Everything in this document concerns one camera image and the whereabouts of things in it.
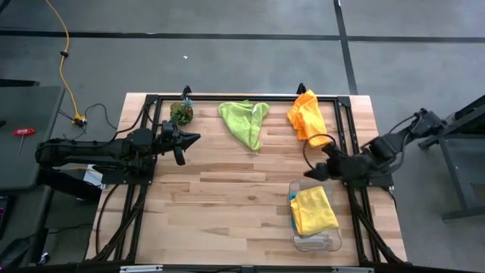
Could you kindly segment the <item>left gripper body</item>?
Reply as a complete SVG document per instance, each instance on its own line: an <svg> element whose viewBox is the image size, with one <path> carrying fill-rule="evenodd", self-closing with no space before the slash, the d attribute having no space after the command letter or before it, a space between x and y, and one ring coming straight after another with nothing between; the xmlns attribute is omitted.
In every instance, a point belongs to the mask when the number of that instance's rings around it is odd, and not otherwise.
<svg viewBox="0 0 485 273"><path fill-rule="evenodd" d="M162 121L161 132L152 143L153 152L170 152L180 149L180 132L172 121Z"/></svg>

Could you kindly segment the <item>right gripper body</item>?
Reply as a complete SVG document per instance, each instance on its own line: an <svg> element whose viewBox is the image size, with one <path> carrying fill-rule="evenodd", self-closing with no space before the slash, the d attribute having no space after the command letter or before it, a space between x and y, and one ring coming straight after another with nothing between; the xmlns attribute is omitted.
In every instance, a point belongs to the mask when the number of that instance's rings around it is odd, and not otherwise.
<svg viewBox="0 0 485 273"><path fill-rule="evenodd" d="M366 175L366 157L364 155L345 155L342 153L338 158L328 156L326 165L329 179L351 180Z"/></svg>

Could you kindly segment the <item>yellow microfiber towel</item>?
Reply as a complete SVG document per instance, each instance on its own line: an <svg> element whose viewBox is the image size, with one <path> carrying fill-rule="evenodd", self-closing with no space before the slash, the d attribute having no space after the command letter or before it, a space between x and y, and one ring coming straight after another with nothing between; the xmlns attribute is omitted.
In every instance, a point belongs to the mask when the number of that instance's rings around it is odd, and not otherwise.
<svg viewBox="0 0 485 273"><path fill-rule="evenodd" d="M300 190L293 200L296 232L299 236L335 230L339 223L322 186Z"/></svg>

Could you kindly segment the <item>teal microfiber towel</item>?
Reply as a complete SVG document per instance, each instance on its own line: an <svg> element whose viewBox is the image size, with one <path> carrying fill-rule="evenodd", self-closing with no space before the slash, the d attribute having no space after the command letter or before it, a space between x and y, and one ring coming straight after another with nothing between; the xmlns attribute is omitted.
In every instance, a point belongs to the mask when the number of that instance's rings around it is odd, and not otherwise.
<svg viewBox="0 0 485 273"><path fill-rule="evenodd" d="M293 200L295 198L296 198L296 193L289 194L290 220L291 220L292 229L294 231L296 230L296 221L295 221L294 212L293 212Z"/></svg>

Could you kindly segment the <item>orange microfiber towel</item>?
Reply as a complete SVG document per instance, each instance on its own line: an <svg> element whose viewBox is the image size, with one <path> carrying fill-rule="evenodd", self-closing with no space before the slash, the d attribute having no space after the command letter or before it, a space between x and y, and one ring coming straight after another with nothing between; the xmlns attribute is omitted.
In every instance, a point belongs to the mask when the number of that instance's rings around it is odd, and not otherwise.
<svg viewBox="0 0 485 273"><path fill-rule="evenodd" d="M308 140L311 147L327 145L327 128L321 114L318 98L311 89L301 94L286 114L296 131L298 140Z"/></svg>

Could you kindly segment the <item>lime green microfiber towel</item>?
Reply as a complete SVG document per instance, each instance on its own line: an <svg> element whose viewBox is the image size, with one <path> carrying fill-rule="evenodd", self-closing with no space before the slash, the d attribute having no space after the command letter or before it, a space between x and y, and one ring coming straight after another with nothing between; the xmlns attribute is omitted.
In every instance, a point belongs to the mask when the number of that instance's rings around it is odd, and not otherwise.
<svg viewBox="0 0 485 273"><path fill-rule="evenodd" d="M269 104L265 102L252 103L249 100L223 102L217 109L232 135L248 149L256 152L262 147L259 137L263 120L269 110Z"/></svg>

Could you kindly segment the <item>small potted succulent plant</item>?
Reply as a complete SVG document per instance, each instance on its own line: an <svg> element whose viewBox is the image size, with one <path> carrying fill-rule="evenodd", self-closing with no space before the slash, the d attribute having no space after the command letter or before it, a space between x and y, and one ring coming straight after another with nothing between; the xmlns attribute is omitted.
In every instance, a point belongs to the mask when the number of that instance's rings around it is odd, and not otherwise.
<svg viewBox="0 0 485 273"><path fill-rule="evenodd" d="M193 120L193 101L185 98L182 102L175 102L171 105L171 120L178 126L185 126Z"/></svg>

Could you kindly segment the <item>clear plastic bin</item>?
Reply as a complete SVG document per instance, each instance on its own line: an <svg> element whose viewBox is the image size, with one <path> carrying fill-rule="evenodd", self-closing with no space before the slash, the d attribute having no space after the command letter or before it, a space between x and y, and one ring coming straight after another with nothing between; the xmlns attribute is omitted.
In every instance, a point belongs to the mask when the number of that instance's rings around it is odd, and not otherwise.
<svg viewBox="0 0 485 273"><path fill-rule="evenodd" d="M330 202L332 208L332 190L328 187L324 187L321 182L310 182L304 180L294 180L289 184L289 194L290 193L297 193L300 190L305 190L311 187L322 186L324 188L325 193L327 194L327 198ZM340 227L335 230L323 231L312 236L299 236L296 232L292 229L291 220L290 220L292 238L293 238L293 245L298 251L301 252L334 252L338 251L342 246L342 238L340 236Z"/></svg>

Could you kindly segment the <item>black metal desk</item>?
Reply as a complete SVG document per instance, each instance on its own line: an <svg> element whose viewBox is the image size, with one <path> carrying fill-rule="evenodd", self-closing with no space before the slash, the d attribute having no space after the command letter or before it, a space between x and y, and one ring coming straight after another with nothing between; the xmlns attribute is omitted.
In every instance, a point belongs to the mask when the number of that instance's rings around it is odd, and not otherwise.
<svg viewBox="0 0 485 273"><path fill-rule="evenodd" d="M460 209L442 214L444 221L485 215L485 95L452 114L436 136L418 144L437 144L443 154Z"/></svg>

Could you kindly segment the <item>dark gray side table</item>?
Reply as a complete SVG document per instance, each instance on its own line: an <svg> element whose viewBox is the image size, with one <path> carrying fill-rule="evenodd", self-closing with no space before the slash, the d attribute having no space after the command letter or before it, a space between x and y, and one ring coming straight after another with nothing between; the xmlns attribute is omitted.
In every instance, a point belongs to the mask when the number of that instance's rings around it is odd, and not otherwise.
<svg viewBox="0 0 485 273"><path fill-rule="evenodd" d="M39 165L36 147L49 140L64 98L59 86L0 88L0 191L23 190L36 184ZM12 132L33 128L36 133L26 136L20 157L17 152L20 137Z"/></svg>

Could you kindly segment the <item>backlit keyboard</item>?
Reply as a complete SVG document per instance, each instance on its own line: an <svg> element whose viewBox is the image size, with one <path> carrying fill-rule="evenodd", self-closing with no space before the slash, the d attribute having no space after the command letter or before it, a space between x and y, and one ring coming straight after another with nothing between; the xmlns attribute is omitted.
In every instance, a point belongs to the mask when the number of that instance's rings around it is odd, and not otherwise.
<svg viewBox="0 0 485 273"><path fill-rule="evenodd" d="M3 236L8 217L8 205L10 196L0 196L0 239Z"/></svg>

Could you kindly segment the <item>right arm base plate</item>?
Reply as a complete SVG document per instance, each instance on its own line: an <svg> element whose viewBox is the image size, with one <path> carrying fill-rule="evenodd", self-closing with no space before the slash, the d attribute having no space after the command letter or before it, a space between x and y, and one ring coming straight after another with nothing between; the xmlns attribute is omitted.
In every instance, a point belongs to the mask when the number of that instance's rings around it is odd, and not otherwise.
<svg viewBox="0 0 485 273"><path fill-rule="evenodd" d="M366 157L366 175L362 178L344 180L348 187L391 187L391 167L389 162L377 162L371 157Z"/></svg>

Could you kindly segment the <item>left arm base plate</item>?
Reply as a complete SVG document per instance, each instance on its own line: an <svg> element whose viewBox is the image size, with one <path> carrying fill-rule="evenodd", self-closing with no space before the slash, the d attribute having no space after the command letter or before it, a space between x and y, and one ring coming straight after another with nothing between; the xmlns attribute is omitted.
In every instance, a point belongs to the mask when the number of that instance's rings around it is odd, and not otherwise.
<svg viewBox="0 0 485 273"><path fill-rule="evenodd" d="M136 157L130 161L98 162L93 168L102 174L103 184L149 185L156 162L154 156Z"/></svg>

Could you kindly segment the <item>black aluminium table frame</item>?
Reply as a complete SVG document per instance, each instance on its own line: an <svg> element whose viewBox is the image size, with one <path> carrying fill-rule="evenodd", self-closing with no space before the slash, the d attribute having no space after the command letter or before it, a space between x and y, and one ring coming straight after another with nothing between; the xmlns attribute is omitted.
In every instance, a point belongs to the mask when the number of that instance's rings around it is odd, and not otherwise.
<svg viewBox="0 0 485 273"><path fill-rule="evenodd" d="M289 184L304 177L311 163L324 159L305 147L286 114L293 94L191 93L194 121L186 127L201 138L176 164L161 156L153 181L143 189L142 214L115 250L118 258L162 265L357 265L383 261L375 242L357 222L349 192L337 180L332 207L342 246L334 252L301 252L293 245ZM253 152L226 127L217 109L222 102L266 102L262 147Z"/></svg>

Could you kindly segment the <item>silver metal bracket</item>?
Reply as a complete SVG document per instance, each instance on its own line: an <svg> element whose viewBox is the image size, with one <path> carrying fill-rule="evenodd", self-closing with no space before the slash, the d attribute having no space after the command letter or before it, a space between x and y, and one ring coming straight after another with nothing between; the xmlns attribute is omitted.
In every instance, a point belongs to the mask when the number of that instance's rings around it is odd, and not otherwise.
<svg viewBox="0 0 485 273"><path fill-rule="evenodd" d="M120 267L119 273L162 273L162 265L128 265Z"/></svg>
<svg viewBox="0 0 485 273"><path fill-rule="evenodd" d="M365 267L332 267L331 273L375 273L373 268Z"/></svg>

